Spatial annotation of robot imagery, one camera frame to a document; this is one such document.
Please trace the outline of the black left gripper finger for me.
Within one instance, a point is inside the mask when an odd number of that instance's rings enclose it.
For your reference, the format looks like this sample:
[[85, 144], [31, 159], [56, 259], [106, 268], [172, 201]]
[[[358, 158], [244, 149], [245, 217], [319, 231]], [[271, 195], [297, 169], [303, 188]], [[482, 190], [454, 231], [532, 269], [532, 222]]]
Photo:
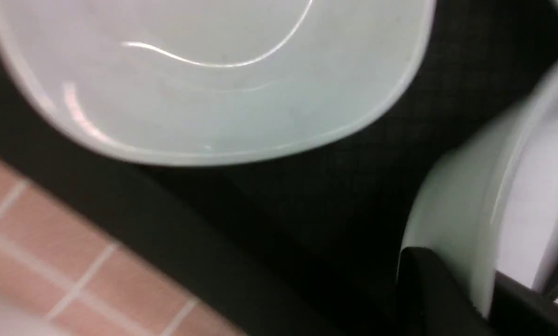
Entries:
[[558, 304], [501, 273], [491, 313], [478, 312], [433, 251], [403, 249], [396, 285], [401, 336], [558, 336]]

